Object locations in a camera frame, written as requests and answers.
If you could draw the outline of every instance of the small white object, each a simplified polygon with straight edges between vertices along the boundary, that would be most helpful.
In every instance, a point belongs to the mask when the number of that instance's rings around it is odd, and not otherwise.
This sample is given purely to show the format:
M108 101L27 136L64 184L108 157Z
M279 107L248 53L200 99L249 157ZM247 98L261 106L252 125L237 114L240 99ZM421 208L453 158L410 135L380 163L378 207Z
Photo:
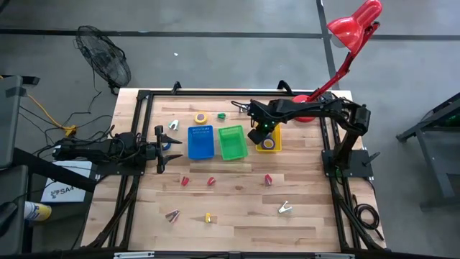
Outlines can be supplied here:
M167 127L169 127L172 130L179 130L179 121L175 119L172 122L170 122Z
M79 175L89 178L91 169L93 167L92 162L89 161L56 161L53 162L55 165L67 168L70 171L78 173ZM55 182L53 184L49 178L46 181L46 185L49 185L42 195L41 202L44 203L60 203L60 202L83 202L85 199L85 191L68 184Z
M285 203L281 206L280 209L278 209L278 213L284 213L293 210L293 208L290 206L289 208L286 208L286 204L288 204L288 201L285 201Z

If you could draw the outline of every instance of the red lamp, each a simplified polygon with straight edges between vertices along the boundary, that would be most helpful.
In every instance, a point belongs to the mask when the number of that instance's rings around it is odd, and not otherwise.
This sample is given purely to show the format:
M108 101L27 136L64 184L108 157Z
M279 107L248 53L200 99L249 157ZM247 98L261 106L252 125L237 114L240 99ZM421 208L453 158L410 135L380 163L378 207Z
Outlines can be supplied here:
M379 0L367 0L350 17L335 19L329 22L327 27L335 39L340 40L352 54L356 55L365 44L363 43L364 30L371 26L381 12L382 3Z
M374 20L380 15L382 8L382 3L379 0L367 0L350 17L338 18L327 24L328 29L333 34L332 42L335 46L347 47L350 52L331 80L321 88L316 89L310 96L296 96L293 99L294 102L316 100L349 72L353 59L380 26L380 23L374 22ZM300 122L313 120L313 118L309 117L299 117L296 119Z

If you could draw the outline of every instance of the blue basket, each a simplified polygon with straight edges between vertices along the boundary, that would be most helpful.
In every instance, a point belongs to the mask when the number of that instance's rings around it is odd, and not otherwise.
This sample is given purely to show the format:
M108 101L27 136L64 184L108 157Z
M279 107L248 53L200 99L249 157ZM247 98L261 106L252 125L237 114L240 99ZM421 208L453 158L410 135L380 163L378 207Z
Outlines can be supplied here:
M211 125L188 128L188 157L194 160L214 157L214 133Z

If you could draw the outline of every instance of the spray can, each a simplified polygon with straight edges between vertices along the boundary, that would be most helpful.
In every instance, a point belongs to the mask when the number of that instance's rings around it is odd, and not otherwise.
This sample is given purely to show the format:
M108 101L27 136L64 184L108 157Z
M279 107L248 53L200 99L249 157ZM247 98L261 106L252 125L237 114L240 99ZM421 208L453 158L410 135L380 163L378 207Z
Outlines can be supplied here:
M31 201L24 204L24 219L31 221L44 221L51 215L51 207Z

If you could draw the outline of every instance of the red object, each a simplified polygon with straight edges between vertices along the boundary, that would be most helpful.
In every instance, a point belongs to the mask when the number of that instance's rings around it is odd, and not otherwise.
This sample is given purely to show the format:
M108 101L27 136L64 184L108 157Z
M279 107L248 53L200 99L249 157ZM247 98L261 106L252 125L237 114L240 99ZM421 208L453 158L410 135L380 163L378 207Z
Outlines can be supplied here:
M324 86L316 89L308 101L315 101L349 72L353 59L379 28L380 23L373 21L381 12L382 4L379 0L367 0L350 17L335 19L327 24L329 30L350 49L350 52L336 75Z
M182 178L182 182L180 182L180 184L182 184L182 186L186 186L187 183L189 182L189 180L190 180L190 179L189 179L188 177L185 177L185 176L184 176L184 178Z
M265 186L271 186L272 182L273 182L272 177L270 177L269 174L266 174L265 175Z
M361 50L364 40L364 30L382 12L379 0L367 0L350 17L335 19L327 24L328 29L347 47L351 54L356 55Z
M303 103L303 102L308 102L310 99L309 96L306 95L298 95L294 97L293 102L295 103ZM315 117L296 117L294 118L298 122L311 122L312 120L315 119Z
M216 179L214 177L209 178L208 180L208 186L213 185L216 182Z

